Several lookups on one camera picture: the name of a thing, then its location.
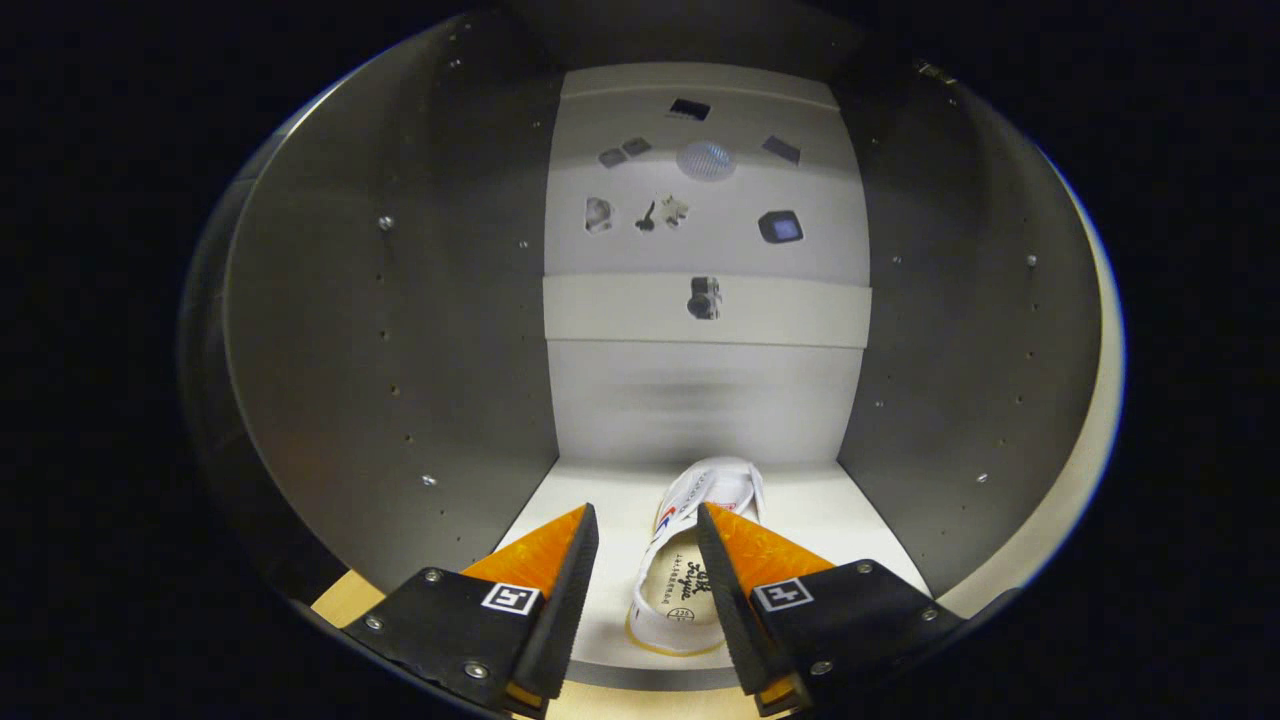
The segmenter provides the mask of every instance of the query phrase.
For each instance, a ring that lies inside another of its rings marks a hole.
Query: gray metal wall
[[[297,514],[384,591],[488,553],[556,460],[561,77],[509,17],[443,23],[316,105],[241,218],[225,325],[246,424]]]
[[[942,594],[1021,525],[1075,443],[1097,277],[1034,145],[960,85],[864,67],[832,83],[876,288],[838,460]]]

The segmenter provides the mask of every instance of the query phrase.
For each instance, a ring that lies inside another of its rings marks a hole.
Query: white sneaker
[[[698,550],[698,506],[703,502],[762,523],[764,479],[740,457],[694,462],[667,488],[653,539],[640,564],[627,611],[632,642],[663,655],[699,655],[724,642],[703,553]]]

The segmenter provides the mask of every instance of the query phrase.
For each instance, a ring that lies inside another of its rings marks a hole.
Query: enclosure
[[[769,529],[998,610],[1120,410],[1115,287],[1066,181],[963,82],[817,9],[690,9],[664,36],[564,8],[378,55],[212,213],[179,363],[268,582],[307,612],[339,578],[388,593],[590,502],[549,715],[678,692],[754,716],[726,648],[621,630],[662,493],[735,455]]]

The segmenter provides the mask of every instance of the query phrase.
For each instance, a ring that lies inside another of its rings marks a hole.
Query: black background
[[[859,715],[1262,716],[1275,546],[1251,510],[1274,505],[1276,473],[1238,466],[1276,386],[1261,279],[1276,173],[1258,161],[1275,143],[1276,18],[1263,3],[1129,5],[852,9],[1056,160],[1111,255],[1129,342],[1115,456],[1071,539],[1010,610],[859,697]],[[18,555],[47,582],[19,593],[37,629],[9,653],[19,715],[445,715],[250,568],[192,466],[173,347],[195,238],[243,160],[334,79],[462,9],[84,4],[10,23],[26,111],[8,427],[15,484],[49,498],[44,523],[13,525],[44,530]]]

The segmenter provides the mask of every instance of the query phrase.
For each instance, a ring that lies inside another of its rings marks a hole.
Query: shoe insole
[[[676,533],[658,551],[640,587],[650,607],[677,623],[718,623],[696,528]]]

